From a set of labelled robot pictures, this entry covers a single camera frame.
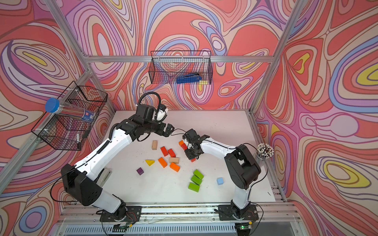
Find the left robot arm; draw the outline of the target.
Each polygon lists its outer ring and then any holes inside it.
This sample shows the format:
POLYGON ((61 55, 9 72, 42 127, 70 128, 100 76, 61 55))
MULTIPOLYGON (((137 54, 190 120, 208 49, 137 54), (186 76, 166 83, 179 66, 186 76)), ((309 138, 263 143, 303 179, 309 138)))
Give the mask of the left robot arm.
POLYGON ((124 148, 143 135, 154 133, 169 137, 174 131, 165 124, 168 108, 158 100, 157 107, 138 102, 131 117, 113 125, 109 137, 94 151, 74 165, 61 169, 64 190, 83 206, 94 206, 108 213, 113 221, 123 221, 128 214, 126 203, 103 190, 97 179, 106 165, 124 148))

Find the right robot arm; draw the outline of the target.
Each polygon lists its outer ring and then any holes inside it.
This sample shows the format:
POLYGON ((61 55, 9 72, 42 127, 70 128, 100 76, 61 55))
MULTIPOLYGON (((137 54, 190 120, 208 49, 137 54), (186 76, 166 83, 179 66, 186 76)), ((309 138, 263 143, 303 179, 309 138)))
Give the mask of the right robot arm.
POLYGON ((244 145, 229 146, 205 136, 196 140, 183 139, 187 146, 185 154, 189 160, 198 159, 202 154, 209 154, 225 161, 229 176, 235 185, 233 198, 230 202, 231 213, 228 217, 242 219, 247 213, 252 183, 257 181, 261 167, 250 150, 244 145))

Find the red block small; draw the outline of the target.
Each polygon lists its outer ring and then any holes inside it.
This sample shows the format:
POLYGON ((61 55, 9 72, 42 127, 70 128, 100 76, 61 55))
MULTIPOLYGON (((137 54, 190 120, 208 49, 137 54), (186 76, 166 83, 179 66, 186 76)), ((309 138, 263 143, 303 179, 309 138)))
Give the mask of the red block small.
POLYGON ((185 143, 181 144, 181 148, 182 148, 183 150, 188 149, 188 147, 187 147, 187 145, 186 145, 185 143))

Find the light blue cube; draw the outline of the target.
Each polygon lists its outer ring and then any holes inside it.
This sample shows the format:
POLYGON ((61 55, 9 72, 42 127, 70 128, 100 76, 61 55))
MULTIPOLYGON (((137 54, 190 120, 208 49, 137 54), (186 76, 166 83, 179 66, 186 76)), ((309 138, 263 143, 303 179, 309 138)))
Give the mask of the light blue cube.
POLYGON ((217 178, 217 184, 218 185, 223 185, 224 184, 223 178, 217 178))

